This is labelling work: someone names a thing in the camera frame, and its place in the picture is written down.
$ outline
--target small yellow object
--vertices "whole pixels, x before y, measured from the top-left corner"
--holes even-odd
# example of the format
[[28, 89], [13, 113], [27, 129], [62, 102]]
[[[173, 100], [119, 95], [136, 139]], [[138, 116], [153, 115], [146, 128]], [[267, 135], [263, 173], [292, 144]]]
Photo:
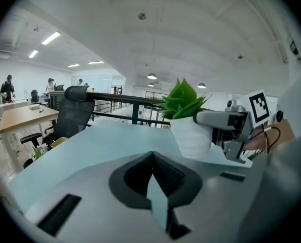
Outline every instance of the small yellow object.
[[65, 137], [61, 137], [58, 140], [54, 141], [53, 143], [51, 143], [51, 148], [54, 148], [56, 146], [58, 146], [60, 143], [63, 143], [65, 140], [68, 140], [68, 138]]

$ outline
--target potted plant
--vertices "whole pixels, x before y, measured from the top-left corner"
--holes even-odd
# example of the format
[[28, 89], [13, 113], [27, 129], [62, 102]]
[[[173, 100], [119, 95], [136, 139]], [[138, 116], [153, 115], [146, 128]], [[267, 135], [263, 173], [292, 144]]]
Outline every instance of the potted plant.
[[163, 96], [165, 103], [156, 105], [164, 108], [161, 117], [170, 120], [179, 150], [187, 158], [205, 157], [211, 146], [212, 127], [199, 125], [193, 120], [193, 115], [209, 99], [205, 94], [197, 98], [196, 91], [185, 78], [182, 83], [178, 79], [169, 96]]
[[44, 155], [45, 153], [48, 152], [48, 149], [47, 149], [47, 144], [44, 143], [42, 145], [39, 145], [37, 148], [34, 148], [32, 147], [33, 150], [34, 150], [34, 155], [33, 155], [33, 158], [35, 160], [37, 160], [38, 158], [40, 158], [42, 155]]

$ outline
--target chair armrest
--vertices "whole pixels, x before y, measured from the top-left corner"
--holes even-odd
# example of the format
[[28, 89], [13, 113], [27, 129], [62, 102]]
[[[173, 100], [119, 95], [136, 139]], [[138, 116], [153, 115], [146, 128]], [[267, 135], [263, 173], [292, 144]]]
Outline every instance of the chair armrest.
[[28, 141], [32, 141], [32, 140], [37, 140], [37, 138], [42, 137], [41, 133], [34, 133], [28, 136], [25, 136], [23, 138], [20, 139], [21, 144], [26, 143]]

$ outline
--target ceiling light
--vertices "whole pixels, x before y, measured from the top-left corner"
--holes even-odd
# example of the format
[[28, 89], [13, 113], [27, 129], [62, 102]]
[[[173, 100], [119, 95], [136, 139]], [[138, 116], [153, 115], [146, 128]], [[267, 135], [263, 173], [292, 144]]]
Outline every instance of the ceiling light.
[[93, 61], [93, 62], [88, 62], [88, 64], [98, 64], [98, 63], [104, 63], [104, 61]]
[[156, 75], [154, 73], [148, 74], [147, 78], [149, 79], [157, 79]]
[[34, 50], [34, 51], [30, 54], [29, 58], [33, 58], [33, 57], [35, 56], [35, 54], [37, 54], [37, 53], [38, 53], [38, 51]]
[[79, 64], [69, 65], [68, 67], [77, 67]]
[[206, 88], [206, 85], [204, 83], [200, 83], [200, 84], [198, 84], [198, 87], [199, 88]]
[[53, 39], [57, 38], [60, 35], [59, 32], [55, 32], [51, 36], [49, 36], [47, 39], [43, 41], [43, 45], [47, 45], [49, 42], [51, 42]]

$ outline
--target robotic arm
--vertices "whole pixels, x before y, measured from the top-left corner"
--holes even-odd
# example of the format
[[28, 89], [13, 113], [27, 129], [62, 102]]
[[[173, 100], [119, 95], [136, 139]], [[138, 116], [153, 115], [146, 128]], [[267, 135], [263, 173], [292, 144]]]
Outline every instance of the robotic arm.
[[220, 146], [228, 160], [245, 163], [240, 159], [244, 144], [251, 138], [254, 127], [251, 114], [235, 100], [223, 111], [200, 111], [194, 115], [200, 125], [213, 127], [212, 142]]

